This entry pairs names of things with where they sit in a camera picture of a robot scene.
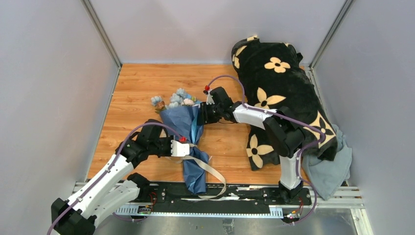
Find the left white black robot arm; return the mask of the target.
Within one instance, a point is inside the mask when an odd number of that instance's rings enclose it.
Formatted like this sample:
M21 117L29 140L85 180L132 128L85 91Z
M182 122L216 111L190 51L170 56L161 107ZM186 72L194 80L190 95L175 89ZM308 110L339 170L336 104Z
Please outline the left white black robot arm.
M104 167L68 199L57 198L51 205L51 226L47 234L92 235L118 208L150 196L144 179L132 171L150 155L173 157L182 138L171 127L150 119L133 129L119 144Z

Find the grey blue cloth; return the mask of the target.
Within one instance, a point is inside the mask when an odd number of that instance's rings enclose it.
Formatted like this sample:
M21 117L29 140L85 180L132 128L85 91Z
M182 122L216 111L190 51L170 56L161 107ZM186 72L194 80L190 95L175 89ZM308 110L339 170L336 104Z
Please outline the grey blue cloth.
M302 168L323 200L332 198L342 183L350 178L352 163L352 148L348 147L345 135L336 124L332 127L338 143L333 161L319 160L310 154L302 155Z

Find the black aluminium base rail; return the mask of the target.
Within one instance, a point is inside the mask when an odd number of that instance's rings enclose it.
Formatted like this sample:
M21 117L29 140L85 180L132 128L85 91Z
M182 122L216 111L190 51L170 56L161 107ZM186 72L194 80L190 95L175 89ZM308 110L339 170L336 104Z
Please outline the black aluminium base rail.
M64 201L68 217L85 219L98 227L111 215L137 221L148 217L265 218L279 219L294 226L318 209L364 208L358 189L341 187L334 197L324 200L310 186L293 198L277 186L207 184L205 195L193 195L183 183L126 180L114 185L91 182L79 184Z

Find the left aluminium corner post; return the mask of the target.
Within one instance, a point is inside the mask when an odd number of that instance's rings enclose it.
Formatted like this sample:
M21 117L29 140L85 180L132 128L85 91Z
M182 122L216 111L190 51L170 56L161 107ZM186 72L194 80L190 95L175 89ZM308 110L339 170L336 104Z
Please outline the left aluminium corner post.
M122 62L108 36L108 34L106 33L106 30L103 26L103 24L101 23L101 20L99 19L99 16L97 14L97 12L95 11L95 8L92 4L92 2L90 0L80 0L81 3L83 4L87 14L89 15L96 31L98 32L101 40L103 41L108 53L110 54L112 60L114 61L114 63L116 64L116 66L121 69L122 67Z

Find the black floral plush blanket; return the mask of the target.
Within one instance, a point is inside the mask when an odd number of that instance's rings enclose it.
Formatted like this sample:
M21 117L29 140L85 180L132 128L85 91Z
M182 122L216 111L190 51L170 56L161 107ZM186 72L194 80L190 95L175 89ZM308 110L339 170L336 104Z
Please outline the black floral plush blanket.
M289 108L307 127L305 143L325 140L304 152L319 160L333 161L338 147L336 131L316 94L314 85L300 67L302 54L290 43L265 43L257 36L237 42L231 49L233 68L245 90L247 103L263 109Z

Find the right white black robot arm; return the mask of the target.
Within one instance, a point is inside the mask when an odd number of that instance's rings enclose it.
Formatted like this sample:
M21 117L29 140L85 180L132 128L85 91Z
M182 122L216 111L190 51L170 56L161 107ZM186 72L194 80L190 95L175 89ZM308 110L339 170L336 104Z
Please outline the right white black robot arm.
M287 107L282 107L280 110L267 110L241 101L233 102L223 87L212 90L206 86L204 93L207 100L200 104L197 124L206 125L225 119L232 123L249 124L264 130L271 147L280 158L279 197L288 205L298 200L303 182L298 176L300 168L296 154L302 147L305 133L292 118L291 110Z

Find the blue wrapping paper sheet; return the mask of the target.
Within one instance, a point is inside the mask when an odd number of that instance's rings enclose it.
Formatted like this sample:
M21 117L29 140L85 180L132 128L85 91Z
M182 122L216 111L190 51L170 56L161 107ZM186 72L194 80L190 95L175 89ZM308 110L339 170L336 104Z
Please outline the blue wrapping paper sheet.
M162 122L184 136L188 143L198 145L204 131L199 125L199 105L179 106L160 112ZM193 194L206 192L206 171L194 160L183 161L184 182Z

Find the cream printed ribbon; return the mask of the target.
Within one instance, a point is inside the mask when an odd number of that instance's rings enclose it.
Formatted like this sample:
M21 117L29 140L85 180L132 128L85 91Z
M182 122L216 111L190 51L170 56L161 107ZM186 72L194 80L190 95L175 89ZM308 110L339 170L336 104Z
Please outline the cream printed ribbon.
M213 175L215 178L217 178L223 184L223 187L222 187L222 189L221 189L221 191L219 193L217 193L216 195L201 195L201 196L199 196L199 198L201 200L211 200L211 199L214 199L216 197L219 197L219 196L223 195L226 192L226 190L227 190L227 182L226 182L226 179L216 169L214 169L213 167L211 167L209 164L203 162L202 160L199 160L197 158L194 158L194 157L192 157L190 155L187 155L185 157L179 157L179 158L180 158L180 160L178 160L177 163L181 163L183 160L193 160L193 161L195 161L195 163L200 168L202 168L204 171L207 171L208 173L210 173L211 175Z

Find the right aluminium corner post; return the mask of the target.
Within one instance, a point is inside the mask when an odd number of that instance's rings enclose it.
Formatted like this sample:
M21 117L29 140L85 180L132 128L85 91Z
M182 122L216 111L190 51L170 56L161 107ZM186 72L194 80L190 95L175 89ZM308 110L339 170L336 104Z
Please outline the right aluminium corner post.
M333 23L331 24L327 34L325 35L322 43L320 44L316 54L314 55L312 61L310 62L309 68L313 70L317 64L319 63L321 57L323 56L326 48L328 47L329 43L331 42L332 38L334 37L335 33L337 32L338 28L340 27L341 23L345 19L348 11L354 4L355 0L345 0L339 12L337 13Z

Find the aluminium corner post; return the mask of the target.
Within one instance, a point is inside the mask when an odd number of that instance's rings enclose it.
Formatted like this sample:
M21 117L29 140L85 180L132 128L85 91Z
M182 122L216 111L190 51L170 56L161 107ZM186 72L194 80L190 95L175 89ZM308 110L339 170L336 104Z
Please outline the aluminium corner post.
M337 32L338 28L340 27L341 23L345 19L348 11L354 4L355 0L345 0L339 12L337 13L333 23L331 24L327 34L325 35L322 43L320 44L316 54L314 55L312 61L310 62L309 68L313 70L317 64L319 63L321 57L323 56L326 48L328 47L329 43L331 42L332 38L334 37L335 33Z
M95 8L92 4L92 2L90 0L80 0L81 3L83 4L87 14L89 15L96 31L98 32L101 40L103 41L108 53L110 54L112 60L114 61L114 63L116 64L116 66L121 69L122 67L122 62L108 36L108 34L106 33L106 30L103 26L103 24L101 23L101 20L99 19L99 16L97 14L97 12L95 11Z

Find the fake flower bunch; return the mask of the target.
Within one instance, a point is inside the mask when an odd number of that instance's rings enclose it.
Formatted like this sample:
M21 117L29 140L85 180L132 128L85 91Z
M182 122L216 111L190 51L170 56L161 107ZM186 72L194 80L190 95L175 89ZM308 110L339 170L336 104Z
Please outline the fake flower bunch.
M170 102L166 104L161 96L154 96L151 98L151 104L157 114L168 109L180 106L194 106L201 103L195 96L190 95L183 88L177 89L177 91L172 94L169 101Z

